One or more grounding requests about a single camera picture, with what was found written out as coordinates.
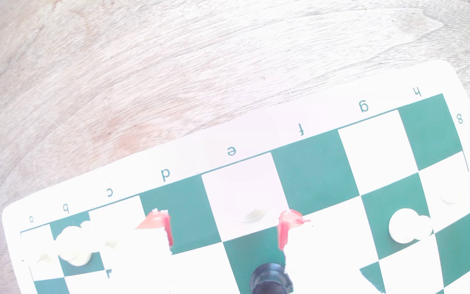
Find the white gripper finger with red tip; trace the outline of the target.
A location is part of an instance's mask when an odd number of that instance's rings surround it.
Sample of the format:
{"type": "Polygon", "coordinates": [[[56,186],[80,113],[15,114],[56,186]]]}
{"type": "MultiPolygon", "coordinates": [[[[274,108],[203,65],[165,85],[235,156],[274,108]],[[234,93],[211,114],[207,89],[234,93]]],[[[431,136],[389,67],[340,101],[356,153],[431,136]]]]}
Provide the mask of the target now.
{"type": "Polygon", "coordinates": [[[373,293],[332,225],[285,210],[278,218],[278,246],[294,293],[373,293]]]}
{"type": "Polygon", "coordinates": [[[113,259],[105,293],[170,293],[170,219],[167,210],[153,209],[137,225],[104,226],[113,259]]]}

